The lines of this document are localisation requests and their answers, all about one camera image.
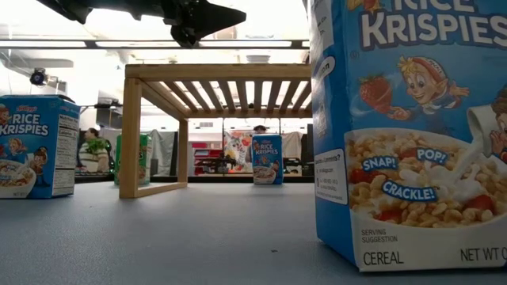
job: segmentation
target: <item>security camera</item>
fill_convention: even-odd
[[[30,76],[30,83],[35,86],[46,86],[48,84],[48,76],[44,68],[35,68]]]

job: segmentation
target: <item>nutrition facts label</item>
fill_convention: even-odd
[[[74,169],[78,149],[79,120],[59,115],[56,143],[55,178],[53,195],[62,195],[74,189]]]
[[[315,195],[346,205],[348,196],[345,173],[342,149],[315,155]]]

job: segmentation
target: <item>blue cereal box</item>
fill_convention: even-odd
[[[79,110],[56,95],[0,97],[0,198],[74,193]]]
[[[361,271],[507,264],[507,1],[310,0],[317,234]]]
[[[255,184],[282,184],[284,180],[283,163],[281,136],[253,136],[252,168]]]

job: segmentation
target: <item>wooden leg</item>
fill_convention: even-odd
[[[120,198],[135,198],[137,193],[141,93],[139,79],[125,79],[121,131]]]
[[[187,149],[189,145],[189,122],[180,120],[180,130],[177,142],[177,181],[188,182],[188,159]]]

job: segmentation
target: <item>rice krispies box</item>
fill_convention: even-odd
[[[252,138],[252,168],[255,184],[282,184],[284,159],[280,135],[254,135]]]
[[[80,108],[62,97],[0,97],[0,198],[74,193]]]
[[[311,0],[318,237],[361,271],[507,264],[507,2]]]

